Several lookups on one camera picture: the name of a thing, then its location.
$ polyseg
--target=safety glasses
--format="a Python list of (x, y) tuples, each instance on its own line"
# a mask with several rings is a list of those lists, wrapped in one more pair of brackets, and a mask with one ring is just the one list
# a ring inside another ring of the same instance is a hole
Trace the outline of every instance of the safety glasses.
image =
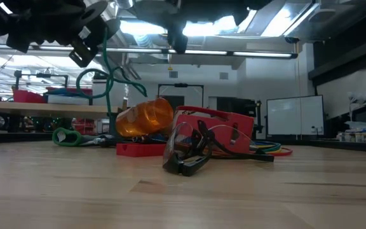
[(273, 162), (274, 156), (263, 151), (250, 151), (251, 140), (244, 133), (227, 125), (210, 129), (198, 120), (198, 128), (178, 124), (166, 144), (163, 168), (173, 174), (192, 176), (210, 158), (253, 159)]

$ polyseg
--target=green cable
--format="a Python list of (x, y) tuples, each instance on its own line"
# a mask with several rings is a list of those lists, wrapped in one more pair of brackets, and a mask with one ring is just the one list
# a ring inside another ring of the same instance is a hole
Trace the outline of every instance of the green cable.
[[(107, 30), (107, 28), (105, 28), (104, 40), (103, 40), (103, 45), (102, 45), (103, 46), (102, 53), (103, 53), (103, 57), (104, 57), (105, 66), (109, 73), (106, 73), (100, 69), (86, 69), (83, 72), (81, 72), (79, 74), (79, 76), (77, 77), (76, 88), (77, 88), (77, 92), (79, 94), (81, 94), (82, 97), (85, 97), (87, 99), (98, 99), (98, 98), (105, 96), (105, 99), (107, 101), (108, 114), (111, 115), (111, 102), (109, 99), (109, 92), (111, 91), (112, 86), (114, 85), (114, 81), (117, 83), (125, 83), (125, 84), (134, 86), (145, 97), (147, 97), (147, 93), (146, 93), (146, 88), (144, 85), (142, 85), (140, 83), (132, 82), (125, 76), (124, 69), (121, 66), (117, 66), (117, 67), (111, 69), (109, 62), (108, 62), (108, 57), (107, 57), (107, 34), (108, 34), (108, 30)], [(121, 74), (125, 80), (119, 80), (114, 76), (114, 72), (117, 70), (121, 71)], [(81, 81), (81, 78), (83, 78), (84, 75), (86, 75), (87, 73), (100, 73), (101, 75), (107, 77), (107, 81), (105, 83), (105, 92), (103, 92), (99, 95), (87, 95), (82, 91), (82, 89), (80, 87), (80, 81)]]

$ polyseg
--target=fluorescent light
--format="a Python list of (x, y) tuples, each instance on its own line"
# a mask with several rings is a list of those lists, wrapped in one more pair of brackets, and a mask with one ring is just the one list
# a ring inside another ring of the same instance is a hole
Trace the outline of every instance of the fluorescent light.
[(73, 51), (73, 47), (63, 47), (63, 46), (37, 46), (34, 50), (50, 50), (50, 51)]
[(248, 26), (251, 23), (252, 19), (254, 19), (256, 13), (256, 10), (250, 10), (247, 18), (238, 25), (237, 32), (245, 32), (246, 29), (248, 29)]
[(226, 51), (186, 50), (185, 54), (227, 55)]
[(276, 58), (290, 58), (292, 54), (289, 53), (259, 53), (259, 52), (234, 52), (234, 56), (241, 57), (276, 57)]
[(0, 3), (0, 7), (5, 11), (7, 14), (12, 14), (12, 11), (5, 6), (4, 3)]
[(122, 20), (119, 27), (123, 33), (132, 35), (163, 34), (166, 29), (147, 22), (127, 22)]
[(47, 80), (47, 79), (45, 79), (45, 78), (42, 78), (42, 81), (45, 81), (45, 82), (47, 82), (47, 83), (49, 83), (49, 84), (54, 84), (54, 82), (53, 82), (53, 81)]
[(161, 53), (162, 50), (154, 48), (107, 48), (107, 52)]
[(217, 32), (226, 31), (236, 28), (235, 20), (233, 16), (225, 16), (216, 20), (213, 27)]
[(290, 28), (288, 28), (286, 32), (283, 33), (283, 35), (288, 36), (294, 29), (297, 28), (297, 26), (299, 26), (304, 21), (304, 19), (306, 19), (319, 6), (320, 6), (319, 3), (312, 5), (312, 7), (305, 14), (303, 14), (303, 16), (301, 16), (295, 23), (293, 23), (293, 25), (290, 26)]
[[(256, 11), (250, 11), (248, 15), (249, 21), (252, 20)], [(187, 22), (186, 26), (183, 29), (183, 34), (186, 36), (213, 36), (218, 35), (222, 31), (228, 31), (235, 29), (235, 21), (233, 16), (226, 16), (216, 20), (214, 23), (212, 22), (204, 22), (204, 23), (192, 23)], [(122, 32), (131, 34), (131, 35), (147, 35), (147, 34), (164, 34), (167, 33), (167, 30), (153, 25), (147, 22), (127, 22), (121, 21), (120, 29)]]
[(0, 95), (13, 95), (12, 92), (0, 92)]
[(272, 19), (265, 31), (262, 33), (262, 37), (278, 37), (281, 36), (289, 26), (292, 25), (292, 19), (290, 12), (286, 8), (282, 8), (278, 14)]
[(187, 22), (183, 29), (183, 34), (186, 36), (213, 36), (218, 34), (213, 27), (213, 23), (192, 23)]

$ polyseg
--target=cable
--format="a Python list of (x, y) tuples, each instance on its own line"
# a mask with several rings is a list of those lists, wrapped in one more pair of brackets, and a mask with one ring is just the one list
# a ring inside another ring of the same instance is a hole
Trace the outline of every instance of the cable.
[[(254, 141), (254, 144), (258, 149), (273, 156), (288, 156), (293, 153), (291, 149), (284, 148), (280, 143), (267, 142), (267, 141)], [(251, 151), (256, 152), (255, 148), (250, 148)]]
[[(121, 66), (117, 66), (117, 67), (111, 69), (109, 62), (108, 62), (108, 57), (107, 57), (107, 37), (108, 37), (107, 34), (108, 34), (108, 28), (105, 28), (104, 40), (103, 40), (103, 45), (102, 45), (102, 55), (104, 57), (104, 62), (105, 62), (105, 66), (108, 70), (108, 73), (106, 73), (100, 69), (86, 69), (86, 70), (82, 71), (79, 74), (79, 76), (77, 77), (76, 88), (77, 88), (77, 92), (81, 96), (86, 97), (88, 99), (98, 99), (98, 98), (105, 96), (105, 99), (107, 101), (107, 110), (108, 110), (108, 113), (111, 114), (111, 102), (110, 102), (110, 98), (109, 98), (109, 92), (111, 91), (112, 86), (114, 85), (114, 82), (133, 85), (145, 97), (147, 97), (147, 93), (146, 93), (146, 88), (142, 84), (132, 82), (125, 76), (124, 69)], [(122, 77), (124, 77), (125, 80), (119, 80), (114, 76), (114, 73), (117, 70), (121, 71), (121, 75), (122, 75)], [(87, 95), (82, 91), (82, 89), (80, 87), (80, 81), (83, 78), (83, 76), (85, 76), (88, 73), (99, 73), (99, 74), (107, 77), (107, 81), (105, 83), (105, 91), (103, 93), (98, 94), (98, 95)]]

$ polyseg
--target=wooden table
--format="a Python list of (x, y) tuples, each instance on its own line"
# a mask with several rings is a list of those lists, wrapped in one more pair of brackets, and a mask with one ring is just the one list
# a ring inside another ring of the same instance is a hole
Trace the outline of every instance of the wooden table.
[(0, 144), (0, 228), (366, 229), (366, 152), (289, 146), (274, 163), (161, 157), (52, 142)]
[[(118, 112), (113, 106), (112, 112)], [(63, 118), (107, 118), (106, 106), (85, 106), (67, 104), (30, 104), (23, 102), (0, 102), (0, 113), (21, 116), (63, 117)]]

